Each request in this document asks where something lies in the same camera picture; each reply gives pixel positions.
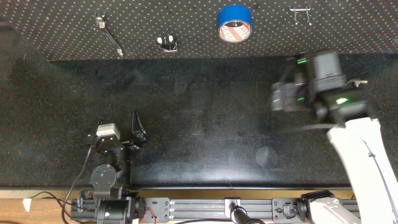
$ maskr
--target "green light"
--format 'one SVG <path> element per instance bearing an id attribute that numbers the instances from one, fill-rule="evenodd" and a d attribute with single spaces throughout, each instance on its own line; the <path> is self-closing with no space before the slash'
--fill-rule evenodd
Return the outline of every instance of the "green light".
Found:
<path id="1" fill-rule="evenodd" d="M 305 63 L 307 60 L 302 60 L 301 62 L 297 62 L 297 64 Z"/>
<path id="2" fill-rule="evenodd" d="M 347 98 L 340 98 L 340 99 L 336 100 L 336 103 L 342 104 L 342 103 L 346 102 L 347 100 L 348 100 Z"/>

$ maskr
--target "black mat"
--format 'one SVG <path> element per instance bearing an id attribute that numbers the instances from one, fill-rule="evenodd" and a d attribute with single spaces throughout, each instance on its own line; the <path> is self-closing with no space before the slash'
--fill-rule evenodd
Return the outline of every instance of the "black mat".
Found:
<path id="1" fill-rule="evenodd" d="M 1 75 L 0 186 L 67 188 L 98 117 L 122 135 L 140 113 L 149 133 L 134 154 L 137 189 L 349 187 L 323 131 L 277 134 L 310 114 L 269 114 L 283 57 L 87 60 L 48 63 L 19 52 Z M 368 78 L 384 144 L 398 170 L 397 55 L 341 55 L 348 78 Z M 79 188 L 90 187 L 88 164 Z"/>
<path id="2" fill-rule="evenodd" d="M 218 37 L 222 8 L 246 6 L 252 36 L 238 44 Z M 309 11 L 294 13 L 290 7 Z M 106 27 L 127 59 L 213 58 L 295 55 L 333 48 L 341 54 L 398 53 L 398 1 L 345 0 L 5 0 L 3 16 L 48 60 L 117 59 L 116 48 L 96 28 L 94 14 L 106 13 Z M 157 37 L 175 35 L 179 50 L 163 53 Z"/>

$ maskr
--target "white paper piece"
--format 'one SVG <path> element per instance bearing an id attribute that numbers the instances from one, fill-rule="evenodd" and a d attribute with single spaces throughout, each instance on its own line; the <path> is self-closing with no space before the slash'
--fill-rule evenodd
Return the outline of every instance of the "white paper piece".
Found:
<path id="1" fill-rule="evenodd" d="M 24 198 L 22 203 L 24 204 L 25 211 L 29 212 L 30 211 L 30 203 L 32 202 L 31 198 Z"/>

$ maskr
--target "blue tape roll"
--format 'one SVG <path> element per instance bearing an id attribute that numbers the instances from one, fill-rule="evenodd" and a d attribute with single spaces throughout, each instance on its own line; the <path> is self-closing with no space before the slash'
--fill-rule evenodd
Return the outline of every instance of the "blue tape roll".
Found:
<path id="1" fill-rule="evenodd" d="M 233 5 L 223 8 L 218 14 L 218 36 L 231 43 L 246 40 L 252 34 L 250 10 Z"/>

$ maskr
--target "pegboard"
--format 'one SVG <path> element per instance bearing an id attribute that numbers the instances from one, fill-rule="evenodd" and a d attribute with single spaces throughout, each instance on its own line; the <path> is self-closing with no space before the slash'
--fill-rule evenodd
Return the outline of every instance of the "pegboard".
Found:
<path id="1" fill-rule="evenodd" d="M 218 13 L 240 4 L 251 10 L 253 33 L 241 43 L 222 41 Z M 311 7 L 294 13 L 289 6 Z M 294 55 L 332 48 L 342 54 L 398 53 L 397 0 L 3 0 L 0 13 L 48 60 L 119 58 L 96 29 L 96 12 L 126 59 Z M 175 35 L 178 52 L 161 51 L 156 38 Z"/>

